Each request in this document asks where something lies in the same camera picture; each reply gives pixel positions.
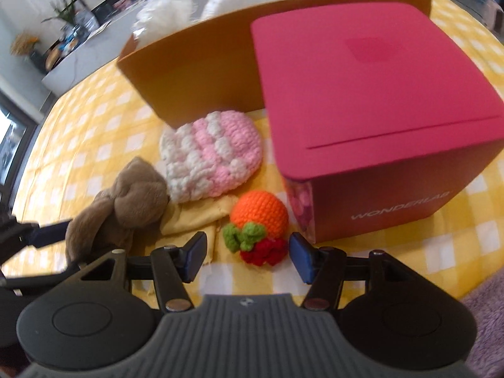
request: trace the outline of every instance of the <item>box logo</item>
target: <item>box logo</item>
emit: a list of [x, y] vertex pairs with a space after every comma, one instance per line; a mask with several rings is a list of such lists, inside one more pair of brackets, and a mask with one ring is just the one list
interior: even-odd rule
[[390, 208], [384, 208], [384, 209], [381, 209], [381, 210], [372, 210], [371, 212], [361, 213], [361, 214], [358, 214], [358, 215], [353, 215], [352, 216], [352, 220], [364, 219], [366, 217], [373, 217], [373, 216], [377, 216], [377, 215], [382, 215], [384, 213], [395, 212], [395, 211], [401, 210], [401, 209], [412, 208], [413, 206], [416, 206], [417, 204], [429, 203], [429, 202], [432, 202], [433, 200], [445, 198], [449, 194], [450, 194], [450, 192], [438, 193], [435, 196], [429, 196], [428, 198], [423, 198], [423, 199], [419, 199], [419, 200], [413, 200], [413, 201], [408, 202], [408, 203], [397, 204], [397, 205], [392, 206]]

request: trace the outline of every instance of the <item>red box lid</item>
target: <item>red box lid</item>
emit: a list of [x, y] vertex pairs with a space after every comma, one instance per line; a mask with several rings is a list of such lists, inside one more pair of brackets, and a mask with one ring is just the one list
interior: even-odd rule
[[496, 91], [410, 5], [289, 11], [256, 20], [252, 34], [286, 177], [307, 180], [504, 135]]

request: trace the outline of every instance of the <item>green crochet leaf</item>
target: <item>green crochet leaf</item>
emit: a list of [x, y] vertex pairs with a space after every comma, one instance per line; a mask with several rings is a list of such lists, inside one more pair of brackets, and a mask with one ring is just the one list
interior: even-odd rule
[[263, 240], [268, 232], [262, 224], [248, 222], [241, 229], [241, 234], [238, 235], [240, 241], [240, 249], [242, 251], [251, 251], [254, 244]]
[[224, 236], [224, 244], [231, 253], [236, 253], [240, 250], [240, 235], [241, 230], [238, 229], [233, 223], [228, 223], [222, 229], [222, 235]]

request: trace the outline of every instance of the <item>crocheted orange ball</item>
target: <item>crocheted orange ball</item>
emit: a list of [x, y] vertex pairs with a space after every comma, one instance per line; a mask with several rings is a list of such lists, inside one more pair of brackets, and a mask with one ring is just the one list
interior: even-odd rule
[[245, 193], [234, 205], [229, 218], [240, 229], [248, 222], [262, 224], [272, 239], [283, 237], [289, 225], [285, 205], [274, 194], [264, 190]]

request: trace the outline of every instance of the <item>yellow checkered tablecloth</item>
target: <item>yellow checkered tablecloth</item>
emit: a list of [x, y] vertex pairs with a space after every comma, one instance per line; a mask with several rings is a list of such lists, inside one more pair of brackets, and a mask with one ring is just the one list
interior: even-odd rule
[[[432, 20], [443, 29], [504, 94], [504, 49], [467, 12], [449, 0], [433, 0]], [[265, 189], [286, 202], [274, 163], [264, 111], [250, 115], [264, 137], [264, 163], [236, 192]], [[108, 187], [133, 156], [160, 165], [163, 123], [112, 62], [56, 103], [36, 141], [14, 204], [19, 220], [49, 224], [74, 217]], [[137, 235], [135, 254], [148, 254], [154, 239]], [[432, 217], [378, 232], [326, 243], [351, 255], [384, 249], [450, 294], [460, 297], [504, 266], [504, 154]], [[8, 276], [60, 271], [64, 245], [25, 249], [3, 266]], [[147, 286], [137, 284], [139, 295]], [[362, 292], [345, 283], [342, 303]], [[206, 293], [292, 293], [307, 291], [290, 261], [270, 268], [245, 265], [218, 240], [211, 265], [188, 286], [196, 303]], [[155, 301], [151, 295], [149, 301]]]

